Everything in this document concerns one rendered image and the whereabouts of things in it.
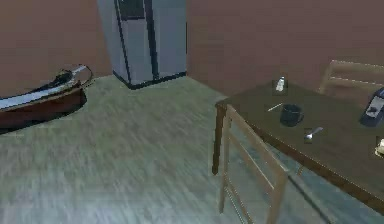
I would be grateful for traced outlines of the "black sink faucet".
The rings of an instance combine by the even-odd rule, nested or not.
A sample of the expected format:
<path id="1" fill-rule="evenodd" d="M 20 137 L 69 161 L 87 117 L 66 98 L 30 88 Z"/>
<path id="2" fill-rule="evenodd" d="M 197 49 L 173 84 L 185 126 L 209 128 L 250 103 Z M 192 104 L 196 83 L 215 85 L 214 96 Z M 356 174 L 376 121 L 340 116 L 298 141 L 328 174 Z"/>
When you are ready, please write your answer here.
<path id="1" fill-rule="evenodd" d="M 56 76 L 55 79 L 48 84 L 44 84 L 39 88 L 33 89 L 33 92 L 39 92 L 51 88 L 58 87 L 62 84 L 68 83 L 73 78 L 73 73 L 70 70 L 62 69 Z"/>

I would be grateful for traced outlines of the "dark brown wooden table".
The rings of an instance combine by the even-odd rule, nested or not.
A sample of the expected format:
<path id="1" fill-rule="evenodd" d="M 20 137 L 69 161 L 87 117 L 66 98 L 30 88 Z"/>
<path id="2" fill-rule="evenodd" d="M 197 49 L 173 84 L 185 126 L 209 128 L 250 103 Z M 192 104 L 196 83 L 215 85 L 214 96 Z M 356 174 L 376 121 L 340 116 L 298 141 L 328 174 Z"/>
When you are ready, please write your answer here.
<path id="1" fill-rule="evenodd" d="M 280 123 L 282 106 L 299 106 L 303 120 L 294 127 Z M 219 167 L 223 118 L 230 104 L 267 143 L 299 162 L 339 189 L 384 215 L 384 158 L 375 147 L 384 139 L 384 124 L 365 127 L 363 110 L 353 103 L 290 84 L 285 94 L 274 93 L 271 82 L 253 87 L 216 103 L 212 172 Z M 323 127 L 312 139 L 304 136 Z"/>

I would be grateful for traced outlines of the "silver spoon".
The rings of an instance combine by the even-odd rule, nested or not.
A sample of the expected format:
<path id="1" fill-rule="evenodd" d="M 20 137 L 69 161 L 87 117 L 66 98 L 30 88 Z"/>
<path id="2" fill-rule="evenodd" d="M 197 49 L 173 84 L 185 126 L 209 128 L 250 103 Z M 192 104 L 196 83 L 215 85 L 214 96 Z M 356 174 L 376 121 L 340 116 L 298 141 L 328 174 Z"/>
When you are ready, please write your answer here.
<path id="1" fill-rule="evenodd" d="M 310 139 L 312 139 L 313 138 L 313 136 L 316 134 L 316 133 L 318 133 L 318 132 L 320 132 L 320 131 L 322 131 L 323 130 L 323 127 L 317 127 L 317 128 L 314 128 L 310 133 L 308 133 L 308 134 L 306 134 L 305 136 L 304 136 L 304 139 L 305 140 L 310 140 Z"/>

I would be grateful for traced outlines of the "dark blue coffee machine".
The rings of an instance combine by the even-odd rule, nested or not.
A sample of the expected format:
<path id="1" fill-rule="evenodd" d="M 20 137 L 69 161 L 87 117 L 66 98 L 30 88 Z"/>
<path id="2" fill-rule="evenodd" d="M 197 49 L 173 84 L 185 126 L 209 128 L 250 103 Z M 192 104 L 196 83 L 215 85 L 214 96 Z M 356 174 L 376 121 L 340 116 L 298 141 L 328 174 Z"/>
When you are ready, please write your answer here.
<path id="1" fill-rule="evenodd" d="M 366 127 L 376 127 L 384 118 L 384 87 L 372 95 L 359 122 Z"/>

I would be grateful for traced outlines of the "grey fridge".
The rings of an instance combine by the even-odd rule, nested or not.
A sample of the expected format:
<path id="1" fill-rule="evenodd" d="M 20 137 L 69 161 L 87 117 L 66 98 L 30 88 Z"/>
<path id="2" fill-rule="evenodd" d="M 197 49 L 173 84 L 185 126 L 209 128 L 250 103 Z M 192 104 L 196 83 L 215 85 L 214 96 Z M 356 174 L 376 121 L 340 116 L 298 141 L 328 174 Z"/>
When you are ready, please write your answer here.
<path id="1" fill-rule="evenodd" d="M 186 0 L 96 1 L 112 74 L 128 88 L 186 75 Z"/>

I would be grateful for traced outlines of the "dark mug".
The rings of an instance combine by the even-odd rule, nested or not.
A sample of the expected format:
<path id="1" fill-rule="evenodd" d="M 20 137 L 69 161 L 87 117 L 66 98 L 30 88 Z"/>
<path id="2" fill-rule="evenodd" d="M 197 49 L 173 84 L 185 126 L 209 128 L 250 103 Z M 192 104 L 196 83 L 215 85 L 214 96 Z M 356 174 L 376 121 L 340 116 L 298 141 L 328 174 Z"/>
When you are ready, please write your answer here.
<path id="1" fill-rule="evenodd" d="M 286 127 L 298 125 L 304 118 L 302 109 L 294 104 L 284 104 L 281 110 L 280 123 Z"/>

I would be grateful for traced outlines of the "light wooden chair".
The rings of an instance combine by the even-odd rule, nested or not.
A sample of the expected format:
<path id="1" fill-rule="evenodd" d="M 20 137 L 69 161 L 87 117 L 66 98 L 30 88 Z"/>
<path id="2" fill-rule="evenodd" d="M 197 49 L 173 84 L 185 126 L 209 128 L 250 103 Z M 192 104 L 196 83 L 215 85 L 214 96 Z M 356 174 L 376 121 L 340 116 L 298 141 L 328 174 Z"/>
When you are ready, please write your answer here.
<path id="1" fill-rule="evenodd" d="M 332 60 L 327 66 L 318 91 L 329 86 L 341 86 L 375 91 L 384 87 L 384 66 Z"/>
<path id="2" fill-rule="evenodd" d="M 244 133 L 253 148 L 259 152 L 261 158 L 264 160 L 264 163 L 268 165 L 271 171 L 275 174 L 274 181 L 267 177 L 267 175 L 261 170 L 258 163 L 251 157 L 245 147 L 230 131 L 232 122 L 234 122 Z M 255 133 L 255 131 L 247 124 L 245 119 L 241 117 L 230 104 L 227 105 L 226 115 L 224 117 L 223 138 L 224 158 L 218 202 L 219 212 L 224 212 L 225 198 L 229 197 L 231 204 L 240 219 L 240 222 L 242 224 L 255 224 L 228 175 L 229 148 L 230 143 L 233 143 L 233 145 L 238 149 L 238 152 L 245 164 L 251 169 L 253 174 L 258 177 L 265 191 L 271 197 L 271 203 L 265 224 L 276 224 L 279 218 L 279 211 L 282 204 L 284 190 L 288 182 L 288 169 L 282 165 L 282 163 L 268 149 L 266 143 L 261 139 L 261 137 Z"/>

